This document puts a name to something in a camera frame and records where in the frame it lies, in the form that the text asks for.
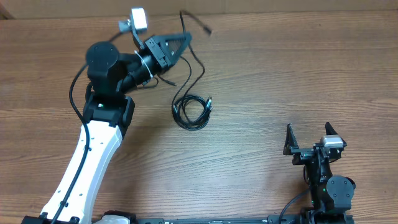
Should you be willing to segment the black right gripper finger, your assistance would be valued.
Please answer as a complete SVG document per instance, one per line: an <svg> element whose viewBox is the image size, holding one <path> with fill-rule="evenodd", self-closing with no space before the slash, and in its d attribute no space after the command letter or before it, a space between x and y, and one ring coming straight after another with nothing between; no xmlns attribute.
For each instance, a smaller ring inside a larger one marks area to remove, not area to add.
<svg viewBox="0 0 398 224"><path fill-rule="evenodd" d="M285 144L283 149L283 155L294 155L299 151L299 145L297 144L297 140L294 136L294 132L292 129L292 125L288 124L286 129L286 137Z"/></svg>
<svg viewBox="0 0 398 224"><path fill-rule="evenodd" d="M325 123L325 131L326 135L338 135L338 133L335 131L335 129L329 122Z"/></svg>

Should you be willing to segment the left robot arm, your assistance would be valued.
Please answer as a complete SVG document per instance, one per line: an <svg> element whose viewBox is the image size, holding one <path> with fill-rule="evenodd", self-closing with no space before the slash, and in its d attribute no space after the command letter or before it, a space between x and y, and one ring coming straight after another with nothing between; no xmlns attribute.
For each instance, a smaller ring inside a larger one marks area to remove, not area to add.
<svg viewBox="0 0 398 224"><path fill-rule="evenodd" d="M121 53L109 40L93 44L81 68L90 80L79 142L51 199L37 217L23 223L91 223L94 204L113 154L120 147L135 108L128 96L173 67L192 40L190 33L155 35L139 51Z"/></svg>

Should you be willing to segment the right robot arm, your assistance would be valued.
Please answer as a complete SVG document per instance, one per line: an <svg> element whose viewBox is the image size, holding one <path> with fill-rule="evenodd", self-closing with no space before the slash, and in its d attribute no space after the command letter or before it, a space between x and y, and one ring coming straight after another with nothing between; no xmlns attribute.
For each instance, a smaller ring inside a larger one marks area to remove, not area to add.
<svg viewBox="0 0 398 224"><path fill-rule="evenodd" d="M292 156L292 163L303 166L303 178L308 189L294 197L281 211L278 222L283 223L353 223L346 212L356 188L349 177L333 175L330 164L341 159L347 146L332 125L325 123L326 134L311 148L300 148L291 124L287 125L283 155ZM311 196L311 207L302 208L298 215L284 217L287 209L306 194Z"/></svg>

